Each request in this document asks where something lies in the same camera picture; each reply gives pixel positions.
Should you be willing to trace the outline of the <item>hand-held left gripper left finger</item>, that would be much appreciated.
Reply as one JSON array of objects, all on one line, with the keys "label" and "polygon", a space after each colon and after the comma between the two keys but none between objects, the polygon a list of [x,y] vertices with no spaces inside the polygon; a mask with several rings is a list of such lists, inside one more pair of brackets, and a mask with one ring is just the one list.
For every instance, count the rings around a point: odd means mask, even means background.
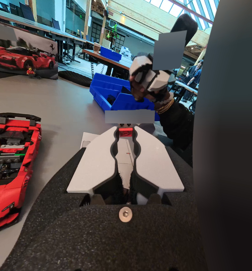
[{"label": "hand-held left gripper left finger", "polygon": [[67,187],[68,193],[112,194],[115,185],[108,183],[117,174],[118,127],[94,135],[83,133],[83,155]]}]

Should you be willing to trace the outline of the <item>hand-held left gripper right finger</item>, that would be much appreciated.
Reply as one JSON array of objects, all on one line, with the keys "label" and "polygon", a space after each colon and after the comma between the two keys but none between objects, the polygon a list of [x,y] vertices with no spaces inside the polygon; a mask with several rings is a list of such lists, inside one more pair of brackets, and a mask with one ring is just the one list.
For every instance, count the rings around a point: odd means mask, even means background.
[{"label": "hand-held left gripper right finger", "polygon": [[133,128],[134,189],[139,194],[182,192],[184,185],[163,143],[138,126]]}]

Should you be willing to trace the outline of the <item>blue plastic storage bin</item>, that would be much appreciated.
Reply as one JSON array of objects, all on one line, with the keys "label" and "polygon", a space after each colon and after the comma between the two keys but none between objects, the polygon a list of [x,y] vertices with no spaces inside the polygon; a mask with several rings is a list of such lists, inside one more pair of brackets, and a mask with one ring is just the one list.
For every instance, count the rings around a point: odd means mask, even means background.
[{"label": "blue plastic storage bin", "polygon": [[96,73],[90,85],[90,93],[103,112],[107,112],[105,123],[132,124],[153,123],[160,117],[154,110],[154,104],[148,99],[135,101],[127,80]]},{"label": "blue plastic storage bin", "polygon": [[121,54],[114,52],[111,49],[107,49],[103,46],[101,46],[100,55],[117,62],[119,62],[122,57]]}]

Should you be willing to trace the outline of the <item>person's right forearm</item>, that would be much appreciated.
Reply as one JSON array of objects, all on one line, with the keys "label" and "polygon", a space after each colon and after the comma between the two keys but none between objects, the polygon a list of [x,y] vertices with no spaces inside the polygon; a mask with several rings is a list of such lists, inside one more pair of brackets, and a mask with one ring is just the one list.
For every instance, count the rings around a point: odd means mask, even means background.
[{"label": "person's right forearm", "polygon": [[164,133],[173,140],[172,149],[193,167],[194,114],[183,104],[174,102],[173,99],[155,110],[160,117]]}]

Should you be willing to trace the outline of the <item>lego instruction booklet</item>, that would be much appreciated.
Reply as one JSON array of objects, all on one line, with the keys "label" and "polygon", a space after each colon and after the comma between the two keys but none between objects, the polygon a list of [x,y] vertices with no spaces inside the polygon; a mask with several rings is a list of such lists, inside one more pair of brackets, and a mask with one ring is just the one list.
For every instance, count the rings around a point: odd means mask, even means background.
[{"label": "lego instruction booklet", "polygon": [[[88,146],[98,134],[83,132],[80,148]],[[122,175],[131,174],[134,166],[134,157],[130,146],[130,137],[120,137],[118,145],[118,154],[116,155],[118,171]]]}]

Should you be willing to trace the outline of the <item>red lego car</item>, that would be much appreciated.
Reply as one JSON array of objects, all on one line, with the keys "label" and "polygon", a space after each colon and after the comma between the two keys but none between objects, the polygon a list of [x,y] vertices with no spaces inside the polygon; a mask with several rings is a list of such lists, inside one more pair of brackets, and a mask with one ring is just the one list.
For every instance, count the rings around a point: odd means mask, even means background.
[{"label": "red lego car", "polygon": [[42,139],[40,117],[0,113],[0,230],[15,224]]}]

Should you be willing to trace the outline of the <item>lego set box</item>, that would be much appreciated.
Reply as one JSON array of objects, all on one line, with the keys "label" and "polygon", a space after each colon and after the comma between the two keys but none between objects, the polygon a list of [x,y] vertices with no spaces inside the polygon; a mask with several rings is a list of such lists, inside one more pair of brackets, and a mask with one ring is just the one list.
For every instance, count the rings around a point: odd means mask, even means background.
[{"label": "lego set box", "polygon": [[37,78],[57,80],[57,53],[54,40],[0,23],[0,72],[27,76],[30,65]]}]

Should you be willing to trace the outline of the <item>person's right hand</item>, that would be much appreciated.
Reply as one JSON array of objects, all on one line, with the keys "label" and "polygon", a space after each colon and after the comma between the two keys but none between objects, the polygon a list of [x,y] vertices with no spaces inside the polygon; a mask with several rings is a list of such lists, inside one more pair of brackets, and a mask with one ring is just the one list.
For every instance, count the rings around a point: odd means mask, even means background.
[{"label": "person's right hand", "polygon": [[129,77],[129,82],[131,85],[131,93],[137,102],[141,102],[143,99],[148,99],[151,102],[156,103],[156,98],[152,94],[157,94],[157,92],[149,92],[140,83],[135,80],[135,76]]}]

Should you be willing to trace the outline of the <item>black mesh office chair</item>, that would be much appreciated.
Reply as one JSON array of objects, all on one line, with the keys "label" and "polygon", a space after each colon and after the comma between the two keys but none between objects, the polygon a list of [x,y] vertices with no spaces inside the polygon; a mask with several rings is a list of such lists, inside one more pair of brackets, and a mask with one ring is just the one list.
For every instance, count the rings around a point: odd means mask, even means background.
[{"label": "black mesh office chair", "polygon": [[173,144],[173,140],[170,139],[170,138],[168,138],[167,136],[158,134],[158,135],[156,135],[156,138],[157,138],[161,143],[163,143],[165,146],[172,147],[172,146],[174,145],[174,144]]}]

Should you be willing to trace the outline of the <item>long white desk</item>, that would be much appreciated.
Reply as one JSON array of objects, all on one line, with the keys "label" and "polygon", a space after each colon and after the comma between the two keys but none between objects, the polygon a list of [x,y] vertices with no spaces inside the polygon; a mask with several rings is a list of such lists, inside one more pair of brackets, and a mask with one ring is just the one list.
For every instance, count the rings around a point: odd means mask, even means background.
[{"label": "long white desk", "polygon": [[179,85],[180,87],[185,88],[187,91],[193,93],[193,94],[196,95],[196,96],[197,96],[197,94],[198,94],[198,91],[197,91],[197,90],[195,90],[195,89],[189,87],[189,86],[186,85],[186,84],[183,84],[182,82],[180,82],[180,81],[178,81],[178,80],[175,81],[175,84]]}]

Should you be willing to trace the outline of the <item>green plant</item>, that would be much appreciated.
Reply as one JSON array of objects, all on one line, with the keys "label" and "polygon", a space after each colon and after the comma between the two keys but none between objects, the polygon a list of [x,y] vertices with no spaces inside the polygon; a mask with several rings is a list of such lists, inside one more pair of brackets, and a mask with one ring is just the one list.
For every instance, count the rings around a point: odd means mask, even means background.
[{"label": "green plant", "polygon": [[117,39],[119,37],[117,33],[117,23],[115,23],[115,25],[113,25],[111,29],[106,29],[105,37],[107,39],[109,38]]}]

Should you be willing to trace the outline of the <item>black quilted pad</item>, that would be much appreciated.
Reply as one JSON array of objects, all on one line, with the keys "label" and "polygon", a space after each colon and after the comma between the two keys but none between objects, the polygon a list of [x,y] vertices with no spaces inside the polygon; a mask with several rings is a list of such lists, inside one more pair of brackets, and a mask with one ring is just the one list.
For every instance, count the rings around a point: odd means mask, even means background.
[{"label": "black quilted pad", "polygon": [[92,82],[92,79],[86,76],[83,76],[79,73],[68,71],[68,70],[59,71],[58,76],[84,87],[90,87],[91,82]]}]

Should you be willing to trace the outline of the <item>long dark desk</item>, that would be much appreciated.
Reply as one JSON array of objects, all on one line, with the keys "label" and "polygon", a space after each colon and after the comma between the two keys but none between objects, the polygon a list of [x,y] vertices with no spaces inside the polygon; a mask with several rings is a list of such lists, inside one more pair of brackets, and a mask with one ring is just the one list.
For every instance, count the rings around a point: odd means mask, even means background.
[{"label": "long dark desk", "polygon": [[15,23],[20,24],[20,25],[25,25],[25,26],[28,26],[28,27],[31,27],[31,28],[34,28],[34,29],[49,32],[49,33],[55,34],[57,36],[63,36],[65,38],[74,39],[74,40],[76,40],[78,42],[88,42],[88,43],[90,43],[92,45],[94,44],[93,42],[87,41],[85,39],[79,38],[77,36],[71,35],[71,34],[66,33],[66,32],[62,32],[62,31],[57,30],[55,28],[52,28],[50,26],[43,25],[43,24],[40,24],[40,23],[37,23],[37,22],[33,22],[31,20],[19,17],[19,16],[14,15],[14,14],[7,13],[5,11],[1,11],[1,10],[0,10],[0,19],[4,19],[4,20],[10,21],[10,22],[15,22]]}]

